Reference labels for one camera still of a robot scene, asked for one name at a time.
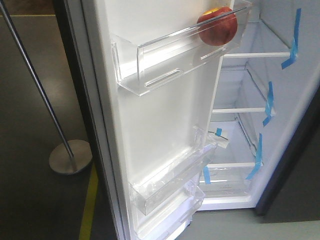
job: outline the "door shelf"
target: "door shelf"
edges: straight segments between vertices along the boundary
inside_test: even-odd
[[[212,113],[257,113],[266,109],[266,98],[247,69],[223,68]]]
[[[112,36],[112,52],[118,84],[142,96],[174,79],[220,57],[240,45],[247,26],[252,4],[245,0],[234,5],[234,10],[204,22],[186,26],[176,32],[133,43],[121,36]],[[199,32],[217,28],[226,15],[235,15],[237,32],[233,39],[220,46],[204,43]]]
[[[200,173],[215,152],[216,145],[209,141],[205,147],[188,152],[176,158],[142,184],[129,184],[130,199],[144,214],[150,214],[156,207],[181,188],[193,176]]]
[[[193,180],[188,181],[157,207],[135,231],[138,240],[163,240],[187,221],[201,206],[205,194]]]

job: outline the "refrigerator shelf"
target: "refrigerator shelf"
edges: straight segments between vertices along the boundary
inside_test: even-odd
[[[162,170],[141,184],[129,184],[130,199],[144,214],[150,214],[170,197],[176,189],[181,188],[193,176],[201,172],[215,152],[216,145],[210,142],[204,148],[194,149],[176,158]]]
[[[290,49],[262,21],[248,22],[240,47],[232,49],[223,56],[224,66],[244,65],[231,59],[280,58],[289,57]]]
[[[205,194],[193,180],[157,207],[135,228],[138,240],[163,240],[187,221],[201,206]]]
[[[203,172],[200,176],[199,186],[206,198],[248,196],[251,180],[246,178],[255,168],[258,139],[247,114],[256,113],[238,113],[233,120],[210,123],[209,131],[221,128],[228,145],[224,148],[217,143],[214,156],[207,165],[210,184],[206,184]]]
[[[252,6],[245,0],[238,2],[231,12],[147,42],[134,43],[114,35],[112,53],[118,84],[142,96],[238,47]],[[211,46],[200,39],[199,32],[216,28],[221,19],[233,14],[238,26],[230,42]]]
[[[221,71],[212,115],[263,113],[265,109],[266,97],[248,69],[224,68]]]

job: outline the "crisper drawer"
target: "crisper drawer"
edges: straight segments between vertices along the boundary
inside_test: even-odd
[[[247,196],[250,180],[246,179],[254,166],[215,166],[208,165],[209,182],[205,180],[204,173],[200,176],[200,188],[205,192],[206,198],[241,197]]]
[[[206,198],[245,197],[263,166],[262,136],[252,120],[263,113],[224,113],[220,117],[225,120],[209,126],[208,137],[216,140],[217,148],[202,171],[199,186]]]
[[[184,184],[150,215],[140,216],[135,227],[137,240],[164,240],[192,217],[205,197],[194,180]]]
[[[142,96],[238,47],[252,4],[245,0],[237,2],[239,4],[234,5],[231,12],[186,25],[176,32],[146,42],[132,42],[113,35],[112,51],[118,84]],[[228,24],[226,22],[234,18],[237,31],[228,43],[212,46],[200,38],[199,33],[221,28],[220,25]]]

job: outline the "round metal base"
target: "round metal base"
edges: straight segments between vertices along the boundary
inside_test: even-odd
[[[90,145],[83,140],[68,141],[74,158],[70,159],[65,145],[61,143],[50,154],[50,168],[58,174],[73,175],[81,172],[92,160]]]

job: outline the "blue tape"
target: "blue tape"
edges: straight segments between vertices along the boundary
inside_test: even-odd
[[[300,26],[300,19],[301,19],[301,8],[296,10],[295,14],[295,23],[294,23],[294,30],[293,30],[293,40],[290,50],[290,58],[285,60],[281,63],[282,69],[289,67],[297,60],[297,54],[299,49],[299,26]]]
[[[263,120],[262,124],[265,127],[270,120],[272,119],[272,108],[274,107],[274,88],[272,85],[272,81],[269,82],[269,92],[268,92],[268,96],[266,99],[266,104],[265,104],[265,114],[266,114],[266,119]]]
[[[210,182],[210,172],[209,172],[209,168],[207,166],[205,166],[203,168],[203,176],[204,176],[205,184],[211,184],[211,182]]]
[[[262,134],[259,133],[259,142],[258,142],[258,149],[256,150],[255,154],[255,164],[252,171],[246,177],[246,180],[251,180],[254,175],[259,171],[262,163]]]
[[[272,119],[272,116],[267,116],[267,117],[262,121],[263,126],[265,127],[265,126],[270,122],[271,119]]]
[[[215,133],[215,135],[217,135],[217,136],[221,136],[221,134],[222,134],[222,128],[217,128],[216,129],[216,133]]]

